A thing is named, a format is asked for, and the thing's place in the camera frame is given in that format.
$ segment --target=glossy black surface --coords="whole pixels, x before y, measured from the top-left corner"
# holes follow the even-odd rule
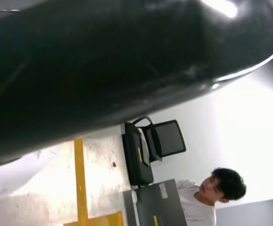
[[[231,2],[51,0],[0,20],[0,162],[198,97],[273,55],[273,0]]]

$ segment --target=yellow floor line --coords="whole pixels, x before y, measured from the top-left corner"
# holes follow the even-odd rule
[[[124,226],[123,215],[121,211],[99,218],[88,219],[83,139],[75,139],[74,141],[74,148],[78,222],[63,224],[63,226]]]

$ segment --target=black hair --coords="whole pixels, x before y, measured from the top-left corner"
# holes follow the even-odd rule
[[[212,176],[219,180],[218,189],[224,194],[225,199],[237,200],[247,192],[243,178],[234,170],[217,168],[212,172]]]

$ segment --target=gray panel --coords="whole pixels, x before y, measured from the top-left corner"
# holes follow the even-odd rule
[[[217,226],[273,226],[273,200],[216,211]]]
[[[0,10],[29,8],[44,1],[46,0],[0,0]]]

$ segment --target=white t-shirt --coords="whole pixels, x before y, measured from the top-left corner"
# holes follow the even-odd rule
[[[215,207],[199,202],[194,195],[199,186],[189,180],[179,181],[177,190],[188,226],[216,226]]]

